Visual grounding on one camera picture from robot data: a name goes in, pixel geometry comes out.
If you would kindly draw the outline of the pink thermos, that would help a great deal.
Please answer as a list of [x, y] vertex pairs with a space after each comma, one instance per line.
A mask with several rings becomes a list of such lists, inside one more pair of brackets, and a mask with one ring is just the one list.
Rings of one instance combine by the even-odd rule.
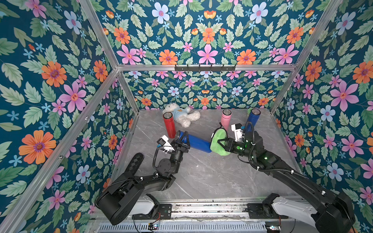
[[230, 109], [223, 109], [221, 114], [220, 123], [227, 131], [230, 129], [230, 120], [232, 117], [232, 111]]

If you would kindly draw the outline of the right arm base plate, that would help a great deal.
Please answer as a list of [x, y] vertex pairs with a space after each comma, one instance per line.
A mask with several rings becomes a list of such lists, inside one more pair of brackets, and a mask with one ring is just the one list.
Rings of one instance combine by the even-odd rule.
[[288, 219], [288, 216], [278, 215], [269, 205], [248, 203], [245, 211], [251, 219]]

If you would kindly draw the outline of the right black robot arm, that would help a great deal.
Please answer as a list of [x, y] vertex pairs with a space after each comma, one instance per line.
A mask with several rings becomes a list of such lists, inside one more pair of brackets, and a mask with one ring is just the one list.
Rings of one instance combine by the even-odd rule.
[[320, 233], [355, 231], [356, 219], [351, 198], [343, 192], [336, 194], [322, 188], [294, 170], [278, 155], [264, 148], [263, 139], [257, 131], [245, 133], [241, 141], [225, 138], [219, 139], [217, 143], [239, 158], [247, 157], [247, 163], [252, 168], [279, 180], [307, 201], [289, 201], [277, 194], [268, 196], [269, 205], [279, 216], [304, 222]]

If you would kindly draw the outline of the green microfiber cloth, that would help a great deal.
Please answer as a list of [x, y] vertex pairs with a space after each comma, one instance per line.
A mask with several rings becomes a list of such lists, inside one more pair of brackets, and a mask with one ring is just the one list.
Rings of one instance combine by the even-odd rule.
[[224, 149], [225, 141], [218, 142], [222, 139], [227, 139], [227, 131], [224, 128], [218, 128], [212, 134], [210, 150], [220, 156], [227, 156], [230, 154], [230, 152]]

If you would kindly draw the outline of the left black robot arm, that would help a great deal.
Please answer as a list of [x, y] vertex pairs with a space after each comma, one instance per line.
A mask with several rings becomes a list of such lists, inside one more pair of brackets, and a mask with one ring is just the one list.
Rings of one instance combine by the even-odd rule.
[[174, 175], [179, 172], [183, 155], [190, 149], [190, 141], [188, 133], [184, 133], [181, 138], [171, 143], [166, 136], [157, 142], [160, 147], [156, 148], [153, 160], [156, 161], [159, 150], [171, 156], [169, 159], [162, 159], [158, 166], [153, 167], [153, 175], [136, 175], [144, 159], [144, 154], [138, 152], [133, 156], [125, 172], [104, 188], [95, 200], [96, 207], [112, 225], [121, 223], [129, 215], [154, 218], [158, 213], [159, 202], [150, 193], [171, 187], [175, 181]]

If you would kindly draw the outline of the red thermos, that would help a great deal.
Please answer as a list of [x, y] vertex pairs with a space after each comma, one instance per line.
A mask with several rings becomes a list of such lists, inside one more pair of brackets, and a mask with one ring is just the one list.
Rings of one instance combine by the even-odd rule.
[[171, 112], [166, 112], [163, 114], [163, 119], [164, 119], [165, 127], [166, 127], [169, 138], [175, 138], [176, 128], [175, 128], [173, 114]]

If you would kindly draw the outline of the dark blue thermos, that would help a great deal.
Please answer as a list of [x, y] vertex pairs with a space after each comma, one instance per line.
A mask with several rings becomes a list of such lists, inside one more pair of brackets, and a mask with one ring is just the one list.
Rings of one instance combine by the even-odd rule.
[[177, 131], [174, 140], [175, 142], [189, 145], [191, 148], [195, 148], [206, 153], [212, 152], [210, 149], [210, 143], [208, 141], [190, 135], [188, 132]]

